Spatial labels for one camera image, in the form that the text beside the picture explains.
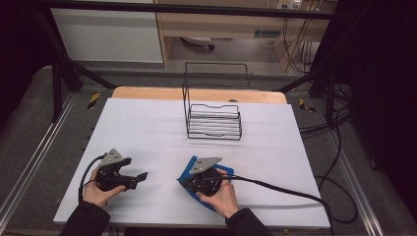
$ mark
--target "black wire rack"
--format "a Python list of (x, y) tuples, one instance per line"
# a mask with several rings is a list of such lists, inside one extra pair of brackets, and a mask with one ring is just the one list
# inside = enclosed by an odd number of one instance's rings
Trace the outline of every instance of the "black wire rack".
[[(230, 76), (224, 73), (191, 73), (190, 65), (194, 66), (208, 66), (218, 65), (226, 67), (242, 67), (245, 70), (245, 74), (233, 74), (231, 77), (239, 79), (240, 85), (232, 85), (225, 82), (219, 84), (196, 83), (197, 80), (191, 79), (204, 75), (210, 78), (216, 76)], [(234, 140), (239, 141), (242, 138), (242, 121), (239, 106), (236, 104), (224, 104), (224, 105), (207, 105), (203, 103), (193, 103), (190, 99), (190, 88), (237, 88), (248, 87), (248, 67), (246, 64), (239, 63), (200, 63), (200, 62), (187, 62), (185, 64), (184, 84), (182, 86), (183, 99), (184, 99), (184, 114), (187, 127), (187, 136), (189, 139), (211, 139), (211, 140)]]

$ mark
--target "person's left hand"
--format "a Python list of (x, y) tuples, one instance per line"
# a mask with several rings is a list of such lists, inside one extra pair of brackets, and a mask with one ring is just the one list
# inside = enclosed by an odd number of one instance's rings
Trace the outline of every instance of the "person's left hand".
[(126, 189), (126, 187), (122, 185), (106, 192), (101, 191), (95, 185), (95, 181), (93, 181), (95, 179), (95, 176), (97, 175), (97, 171), (98, 167), (96, 167), (93, 170), (91, 177), (89, 178), (89, 183), (86, 184), (83, 200), (85, 202), (92, 203), (98, 207), (104, 207), (112, 197), (123, 192)]

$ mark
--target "gray floor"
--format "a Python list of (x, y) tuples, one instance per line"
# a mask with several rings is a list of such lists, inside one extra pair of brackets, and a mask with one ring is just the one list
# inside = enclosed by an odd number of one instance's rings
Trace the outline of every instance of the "gray floor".
[[(157, 66), (149, 67), (149, 65), (137, 67), (134, 64), (128, 65), (129, 68), (122, 68), (113, 64), (114, 68), (100, 68), (97, 73), (117, 85), (179, 87), (182, 83), (184, 62), (220, 60), (247, 63), (251, 74), (250, 89), (277, 89), (297, 78), (297, 75), (288, 76), (283, 73), (273, 50), (256, 40), (216, 39), (214, 42), (215, 50), (209, 51), (176, 39), (172, 49), (171, 67), (167, 69), (157, 69)], [(57, 235), (61, 229), (62, 225), (52, 221), (59, 207), (59, 199), (65, 194), (83, 155), (83, 148), (89, 142), (92, 128), (97, 122), (106, 97), (111, 96), (112, 93), (111, 90), (98, 87), (89, 79), (83, 78), (83, 81), (86, 84), (83, 91), (68, 93), (75, 98), (74, 105), (10, 218), (5, 235), (12, 232), (19, 232), (20, 235)], [(308, 88), (309, 84), (304, 84), (287, 94), (299, 127), (323, 123), (318, 112), (299, 109), (300, 97), (305, 99), (308, 106), (323, 103), (322, 99), (310, 99), (306, 93)], [(87, 109), (95, 91), (101, 92), (100, 98), (94, 109)], [(39, 71), (33, 78), (33, 83), (21, 106), (12, 114), (1, 131), (0, 178), (3, 180), (0, 184), (1, 203), (6, 203), (9, 193), (51, 124), (51, 92), (50, 71)], [(343, 124), (340, 132), (343, 151), (360, 180), (385, 235), (417, 235), (415, 220), (386, 174), (370, 167), (369, 156), (356, 133), (355, 124)], [(314, 174), (323, 175), (335, 157), (329, 135), (321, 134), (307, 139), (304, 145)], [(338, 165), (331, 172), (330, 177), (347, 188)], [(345, 219), (352, 215), (351, 202), (332, 184), (325, 184), (322, 196), (329, 202), (334, 216)], [(368, 235), (361, 217), (350, 224), (335, 223), (334, 231), (336, 235)], [(328, 235), (327, 230), (273, 229), (273, 232), (275, 235)]]

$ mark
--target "black sleeve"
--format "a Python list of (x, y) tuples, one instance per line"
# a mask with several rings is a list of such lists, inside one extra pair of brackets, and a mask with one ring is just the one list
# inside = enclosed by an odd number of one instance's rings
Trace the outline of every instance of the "black sleeve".
[(272, 236), (249, 208), (243, 208), (226, 218), (226, 225), (236, 236)]
[(110, 220), (102, 208), (80, 202), (61, 231), (60, 236), (100, 236)]

